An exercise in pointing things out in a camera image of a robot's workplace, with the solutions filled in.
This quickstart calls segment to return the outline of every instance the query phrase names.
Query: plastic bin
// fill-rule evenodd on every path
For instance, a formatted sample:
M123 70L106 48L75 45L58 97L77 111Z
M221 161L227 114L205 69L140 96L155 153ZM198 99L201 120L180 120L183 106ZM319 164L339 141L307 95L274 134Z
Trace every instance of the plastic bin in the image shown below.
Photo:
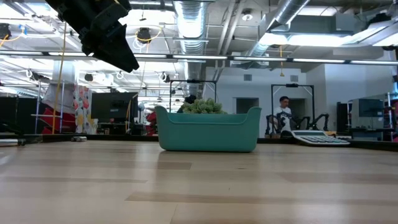
M159 143L167 151L251 152L261 108L247 114L181 114L155 107Z

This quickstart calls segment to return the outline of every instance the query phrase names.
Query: ceiling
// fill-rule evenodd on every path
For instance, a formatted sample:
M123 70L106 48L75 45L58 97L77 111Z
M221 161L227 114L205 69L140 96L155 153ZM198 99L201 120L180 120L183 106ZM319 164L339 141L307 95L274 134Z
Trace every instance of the ceiling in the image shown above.
M48 5L40 0L26 0L27 6L31 11L25 13L13 9L15 3L0 3L0 21L6 19L11 24L12 39L21 35L21 27L25 26L25 35L21 35L15 41L5 42L0 50L28 50L39 52L59 52L62 51L63 29L64 25L57 19L57 13ZM230 0L217 0L208 6L206 24L206 45L205 54L214 55L216 53L218 42L223 30L223 14L227 10ZM274 10L277 7L278 0L246 0L244 8L251 9L253 18L250 21L244 21L239 18L234 39L231 41L228 53L244 52L249 50L257 39L257 26L261 21L262 15ZM359 11L368 11L377 7L388 6L391 1L383 0L344 0L344 1L310 1L301 12L301 15L333 16L337 10L343 13L353 13ZM174 40L178 37L178 29L175 25L175 14L173 12L160 11L142 11L133 10L129 15L121 19L122 23L127 24L127 41L134 53L152 53L152 54L179 54L180 42ZM155 38L149 45L138 44L135 40L135 34L140 27L149 27L151 36ZM81 44L78 35L71 28L67 32L67 52L81 52ZM355 48L336 49L331 47L305 47L305 46L282 46L282 56L284 57L340 57L347 53L347 57L375 59L382 54L379 47L368 47L356 50ZM360 54L351 54L351 52L360 52ZM279 57L280 49L268 48L267 53L270 56ZM172 79L185 79L184 66L181 62L140 62L140 70L133 73L124 73L123 77L117 78L119 69L105 62L96 60L77 60L75 66L80 70L80 82L84 85L102 85L102 83L85 81L86 73L105 73L114 76L114 83L119 86L146 86L146 87L168 87L168 83L160 80L159 74L167 73ZM277 68L280 63L270 63L270 69ZM286 63L289 68L308 68L308 64ZM0 58L0 81L2 83L28 84L37 83L26 76L26 70L31 69L39 72L49 78L52 77L53 62L44 59L27 58ZM173 86L185 84L174 83Z

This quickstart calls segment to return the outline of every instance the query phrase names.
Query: man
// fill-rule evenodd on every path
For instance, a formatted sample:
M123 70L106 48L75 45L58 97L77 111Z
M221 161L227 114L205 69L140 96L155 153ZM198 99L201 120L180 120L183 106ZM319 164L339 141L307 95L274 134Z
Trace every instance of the man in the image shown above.
M278 125L278 120L276 119L277 114L279 114L281 112L285 112L285 113L292 115L292 110L290 110L290 108L289 108L289 97L282 96L279 99L279 103L280 103L280 106L278 106L277 108L274 109L274 116L275 116L274 124L275 125ZM291 131L289 117L284 114L282 114L280 117L285 118L284 119L285 126L282 128L281 131Z
M192 103L195 102L196 99L197 99L196 96L189 95L188 97L185 97L185 102L189 103L189 104L192 104ZM180 109L178 109L177 113L184 113L183 106L181 106Z

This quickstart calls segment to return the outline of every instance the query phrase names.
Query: calculator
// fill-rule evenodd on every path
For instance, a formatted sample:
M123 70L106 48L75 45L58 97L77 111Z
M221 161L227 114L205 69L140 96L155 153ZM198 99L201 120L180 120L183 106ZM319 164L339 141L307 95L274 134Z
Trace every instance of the calculator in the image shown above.
M340 146L349 145L348 141L340 140L334 137L327 136L323 131L312 130L296 130L292 131L295 139L310 145L318 146Z

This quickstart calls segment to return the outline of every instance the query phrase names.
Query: computer monitor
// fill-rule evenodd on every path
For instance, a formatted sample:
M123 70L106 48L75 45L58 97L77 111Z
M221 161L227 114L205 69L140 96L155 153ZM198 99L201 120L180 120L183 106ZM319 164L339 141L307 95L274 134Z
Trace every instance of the computer monitor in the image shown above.
M97 119L126 119L127 109L131 100L130 114L138 117L137 93L93 93L91 102L91 117Z

